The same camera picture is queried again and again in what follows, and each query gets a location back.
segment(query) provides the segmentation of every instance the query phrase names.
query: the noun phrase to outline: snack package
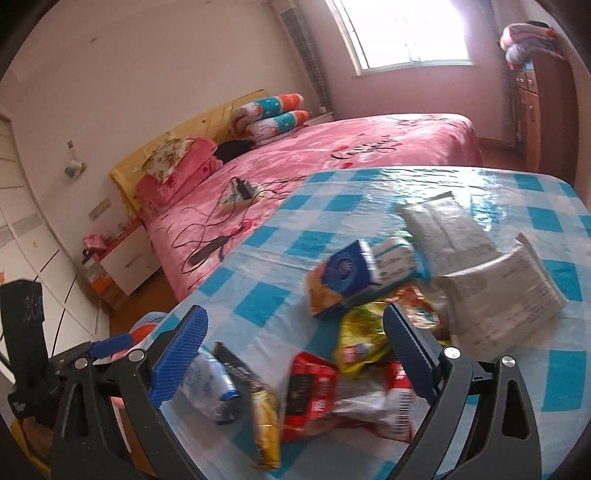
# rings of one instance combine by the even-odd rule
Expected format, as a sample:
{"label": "snack package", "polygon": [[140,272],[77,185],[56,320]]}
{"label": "snack package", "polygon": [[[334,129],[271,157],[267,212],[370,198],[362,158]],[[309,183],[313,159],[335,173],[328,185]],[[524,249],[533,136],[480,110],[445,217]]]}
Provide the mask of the snack package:
{"label": "snack package", "polygon": [[363,239],[332,255],[306,275],[310,313],[330,314],[366,303],[380,278],[374,256]]}
{"label": "snack package", "polygon": [[333,428],[364,427],[377,436],[410,442],[414,391],[399,362],[372,367],[355,381],[308,352],[291,364],[282,442],[308,439]]}
{"label": "snack package", "polygon": [[432,277],[474,267],[501,255],[451,192],[414,205],[398,206],[396,211],[406,221]]}
{"label": "snack package", "polygon": [[345,378],[354,380],[366,364],[377,362],[392,348],[382,322],[387,305],[366,303],[351,309],[341,320],[334,359]]}
{"label": "snack package", "polygon": [[393,288],[414,278],[428,278],[419,253],[403,238],[387,238],[374,245],[371,251],[379,271],[380,290]]}
{"label": "snack package", "polygon": [[241,398],[223,365],[204,348],[187,368],[180,390],[191,405],[219,425],[240,415]]}
{"label": "snack package", "polygon": [[378,437],[410,443],[413,386],[400,362],[364,370],[356,381],[341,377],[333,413],[345,417],[339,428],[365,427]]}
{"label": "snack package", "polygon": [[566,304],[527,238],[516,240],[509,253],[441,279],[450,331],[475,360],[502,355]]}
{"label": "snack package", "polygon": [[216,342],[213,356],[226,368],[235,383],[247,385],[250,390],[252,427],[258,457],[256,466],[265,470],[278,469],[281,465],[280,425],[275,392],[221,342]]}
{"label": "snack package", "polygon": [[437,312],[415,282],[393,289],[380,301],[398,303],[417,328],[433,331],[440,327]]}
{"label": "snack package", "polygon": [[335,428],[331,416],[338,373],[334,365],[308,352],[298,353],[291,364],[282,442],[315,437]]}

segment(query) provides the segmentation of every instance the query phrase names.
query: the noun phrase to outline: wooden dresser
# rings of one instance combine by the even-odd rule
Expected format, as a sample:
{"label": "wooden dresser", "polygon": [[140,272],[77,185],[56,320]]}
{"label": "wooden dresser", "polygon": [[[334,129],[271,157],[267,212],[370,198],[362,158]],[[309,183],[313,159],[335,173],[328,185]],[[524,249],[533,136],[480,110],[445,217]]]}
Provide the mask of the wooden dresser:
{"label": "wooden dresser", "polygon": [[527,170],[547,173],[571,185],[577,170],[579,114],[568,62],[535,52],[514,72],[517,145]]}

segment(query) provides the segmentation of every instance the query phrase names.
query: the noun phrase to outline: barcode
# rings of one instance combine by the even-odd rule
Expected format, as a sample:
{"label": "barcode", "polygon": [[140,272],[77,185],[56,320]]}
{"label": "barcode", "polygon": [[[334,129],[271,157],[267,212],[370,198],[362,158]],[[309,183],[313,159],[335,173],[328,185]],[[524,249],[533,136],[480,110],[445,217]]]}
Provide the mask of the barcode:
{"label": "barcode", "polygon": [[410,405],[413,402],[413,395],[408,390],[402,390],[398,396],[398,415],[393,425],[392,432],[395,436],[403,439],[408,437],[408,426],[410,424]]}

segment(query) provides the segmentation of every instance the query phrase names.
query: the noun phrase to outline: white package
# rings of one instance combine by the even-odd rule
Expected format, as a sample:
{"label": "white package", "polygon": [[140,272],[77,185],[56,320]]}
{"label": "white package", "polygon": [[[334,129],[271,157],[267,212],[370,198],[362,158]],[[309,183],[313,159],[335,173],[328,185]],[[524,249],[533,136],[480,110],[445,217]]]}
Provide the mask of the white package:
{"label": "white package", "polygon": [[474,267],[501,254],[451,192],[396,210],[427,260],[432,277]]}
{"label": "white package", "polygon": [[566,304],[524,235],[509,253],[441,278],[450,333],[474,360],[489,361],[538,330]]}
{"label": "white package", "polygon": [[422,276],[413,246],[390,237],[371,249],[380,276],[380,287],[396,286]]}

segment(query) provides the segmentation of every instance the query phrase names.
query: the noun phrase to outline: wall outlet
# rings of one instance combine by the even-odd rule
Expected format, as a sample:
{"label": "wall outlet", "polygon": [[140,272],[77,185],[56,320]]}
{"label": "wall outlet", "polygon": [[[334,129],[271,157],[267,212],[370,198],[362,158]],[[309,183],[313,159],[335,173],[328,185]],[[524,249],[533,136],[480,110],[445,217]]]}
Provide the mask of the wall outlet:
{"label": "wall outlet", "polygon": [[105,198],[102,202],[100,202],[96,207],[92,209],[92,211],[88,214],[88,218],[94,222],[98,217],[100,217],[103,213],[105,213],[111,206],[111,200],[109,198]]}

